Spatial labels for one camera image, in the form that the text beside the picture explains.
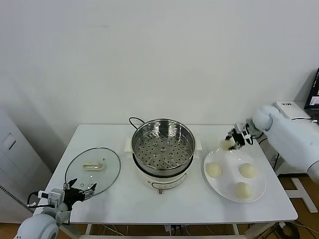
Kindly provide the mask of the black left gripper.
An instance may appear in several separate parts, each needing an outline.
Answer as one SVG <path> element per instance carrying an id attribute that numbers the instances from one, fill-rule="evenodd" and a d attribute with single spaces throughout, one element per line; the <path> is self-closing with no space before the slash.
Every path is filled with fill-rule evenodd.
<path id="1" fill-rule="evenodd" d="M 77 178 L 70 180 L 69 182 L 65 182 L 63 184 L 64 190 L 64 200 L 63 202 L 67 205 L 69 209 L 72 209 L 72 206 L 80 201 L 83 202 L 84 200 L 88 200 L 94 196 L 95 189 L 97 184 L 93 184 L 90 188 L 85 190 L 80 190 L 76 188 L 72 188 L 72 186 L 77 181 Z"/>

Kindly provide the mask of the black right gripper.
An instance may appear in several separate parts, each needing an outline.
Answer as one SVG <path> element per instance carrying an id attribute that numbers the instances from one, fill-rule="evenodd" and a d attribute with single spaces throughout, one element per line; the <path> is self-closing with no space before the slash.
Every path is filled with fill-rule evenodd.
<path id="1" fill-rule="evenodd" d="M 228 132 L 225 140 L 230 140 L 231 138 L 234 143 L 229 146 L 228 150 L 239 150 L 245 145 L 252 145 L 252 135 L 250 134 L 248 125 L 235 125 L 234 128 Z"/>

